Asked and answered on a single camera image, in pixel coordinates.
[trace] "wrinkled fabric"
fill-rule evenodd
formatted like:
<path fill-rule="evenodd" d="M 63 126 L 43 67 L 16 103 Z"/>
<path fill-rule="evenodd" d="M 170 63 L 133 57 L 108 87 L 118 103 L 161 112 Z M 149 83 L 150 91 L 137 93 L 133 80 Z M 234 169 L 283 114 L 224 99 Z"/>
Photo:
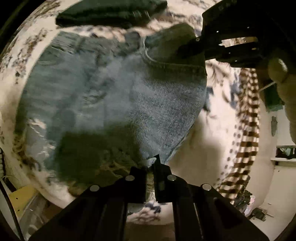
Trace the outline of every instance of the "wrinkled fabric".
<path fill-rule="evenodd" d="M 61 27 L 108 25 L 121 28 L 144 26 L 167 7 L 164 0 L 83 0 L 56 17 Z"/>
<path fill-rule="evenodd" d="M 101 186 L 157 154 L 167 162 L 205 102 L 203 54 L 176 54 L 193 37 L 187 24 L 125 42 L 60 32 L 19 103 L 25 155 L 61 180 Z"/>

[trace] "folded garment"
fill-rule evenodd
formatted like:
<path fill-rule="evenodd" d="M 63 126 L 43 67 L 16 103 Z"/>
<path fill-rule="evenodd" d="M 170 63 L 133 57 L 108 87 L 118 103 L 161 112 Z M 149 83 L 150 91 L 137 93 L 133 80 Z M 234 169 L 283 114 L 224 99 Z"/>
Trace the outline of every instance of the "folded garment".
<path fill-rule="evenodd" d="M 194 29 L 141 39 L 60 32 L 40 56 L 18 107 L 23 160 L 60 180 L 112 184 L 157 154 L 165 163 L 205 103 L 204 55 L 179 59 Z"/>
<path fill-rule="evenodd" d="M 167 7 L 165 0 L 83 0 L 56 17 L 61 27 L 108 25 L 130 28 L 146 25 Z"/>

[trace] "silver screw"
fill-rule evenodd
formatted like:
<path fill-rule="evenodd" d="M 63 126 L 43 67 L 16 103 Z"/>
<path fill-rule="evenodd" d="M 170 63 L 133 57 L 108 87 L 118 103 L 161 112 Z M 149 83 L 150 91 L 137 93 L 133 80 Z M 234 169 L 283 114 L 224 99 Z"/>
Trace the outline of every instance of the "silver screw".
<path fill-rule="evenodd" d="M 92 185 L 90 188 L 89 188 L 92 192 L 96 192 L 100 189 L 100 187 L 98 185 Z"/>
<path fill-rule="evenodd" d="M 177 179 L 177 177 L 176 177 L 175 175 L 168 175 L 168 176 L 167 176 L 167 179 L 168 179 L 169 181 L 174 181 L 174 180 Z"/>
<path fill-rule="evenodd" d="M 206 191 L 209 191 L 209 190 L 211 190 L 212 189 L 212 187 L 211 187 L 211 185 L 210 184 L 204 184 L 203 186 L 202 186 L 202 188 L 203 188 L 203 190 L 206 190 Z"/>
<path fill-rule="evenodd" d="M 133 181 L 134 179 L 135 179 L 135 177 L 132 176 L 132 175 L 128 175 L 128 176 L 126 176 L 126 181 L 128 181 L 128 182 L 131 182 L 131 181 Z"/>

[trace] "white wall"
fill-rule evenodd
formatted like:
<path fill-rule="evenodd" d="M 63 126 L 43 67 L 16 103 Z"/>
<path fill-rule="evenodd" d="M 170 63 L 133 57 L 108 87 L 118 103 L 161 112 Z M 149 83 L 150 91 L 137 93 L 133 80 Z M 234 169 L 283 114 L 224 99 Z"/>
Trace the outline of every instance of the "white wall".
<path fill-rule="evenodd" d="M 296 213 L 296 168 L 276 166 L 268 194 L 261 207 L 274 217 L 251 220 L 273 241 Z"/>
<path fill-rule="evenodd" d="M 290 135 L 290 121 L 287 119 L 285 109 L 277 111 L 277 122 L 277 145 L 295 145 Z"/>

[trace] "yellow object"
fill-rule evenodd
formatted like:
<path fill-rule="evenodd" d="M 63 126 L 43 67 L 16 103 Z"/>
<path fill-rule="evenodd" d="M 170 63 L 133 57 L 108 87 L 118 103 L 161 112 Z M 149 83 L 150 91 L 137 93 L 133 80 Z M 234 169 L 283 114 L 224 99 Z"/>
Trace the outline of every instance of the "yellow object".
<path fill-rule="evenodd" d="M 27 185 L 8 195 L 18 218 L 22 217 L 26 206 L 37 193 L 32 185 Z"/>

